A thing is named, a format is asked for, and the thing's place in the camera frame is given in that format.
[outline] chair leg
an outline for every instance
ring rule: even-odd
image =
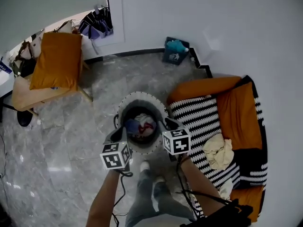
[[[31,110],[31,109],[28,109],[28,111],[29,111],[30,113],[32,113],[34,116],[36,116],[36,117],[39,116],[37,113],[35,113],[35,112],[34,112],[33,110]]]
[[[78,90],[79,90],[79,92],[80,92],[87,100],[89,100],[90,102],[93,101],[93,98],[90,97],[90,96],[89,96],[82,88],[80,88],[79,86],[78,86]]]
[[[87,70],[90,70],[88,64],[86,64],[85,61],[82,62],[82,65],[83,65]]]

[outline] orange pillow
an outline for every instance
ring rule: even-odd
[[[208,78],[180,83],[168,96],[167,104],[184,99],[217,94],[233,88],[241,77]]]
[[[81,35],[44,33],[29,89],[65,87],[78,89]]]
[[[251,82],[219,94],[217,107],[222,135],[232,140],[232,150],[262,149]]]
[[[240,205],[249,205],[253,207],[253,212],[248,216],[252,222],[258,219],[263,186],[251,187],[248,189],[234,189],[231,193],[231,200],[239,199]]]

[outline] gray tile floor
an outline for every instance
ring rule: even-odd
[[[8,206],[2,184],[0,201],[18,227],[85,226],[90,205],[107,174],[99,158],[101,144],[114,129],[113,117],[122,99],[140,90],[165,102],[179,82],[206,77],[194,69],[189,58],[177,67],[162,63],[161,57],[161,53],[109,56],[92,64],[81,77],[82,87],[94,98],[92,104],[80,94],[46,103],[34,109],[41,123],[33,118],[26,128],[19,126],[15,111],[3,109],[0,133],[8,152],[3,178]],[[143,158],[151,161],[155,174],[164,174],[172,192],[179,189],[174,163],[164,150],[144,157],[134,153],[134,176],[124,178],[127,194],[115,213],[125,214],[132,205]],[[0,173],[4,172],[4,159],[0,140]],[[116,199],[122,193],[119,184]],[[185,203],[183,196],[173,196]],[[118,218],[124,226],[126,217]]]

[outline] white sneaker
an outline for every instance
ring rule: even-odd
[[[155,183],[164,183],[165,179],[163,178],[163,176],[158,176],[155,180]]]
[[[140,165],[140,172],[144,171],[144,170],[149,170],[150,164],[148,163],[148,161],[143,161]]]

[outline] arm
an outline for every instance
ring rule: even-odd
[[[184,172],[187,181],[193,191],[206,193],[214,197],[220,198],[220,195],[214,185],[207,179],[206,176],[195,166],[190,160],[184,159],[181,162],[181,169]],[[201,195],[195,195],[201,208],[206,216],[209,216],[222,208],[224,205],[213,199]]]
[[[119,173],[110,170],[90,207],[86,227],[109,227],[118,182]]]

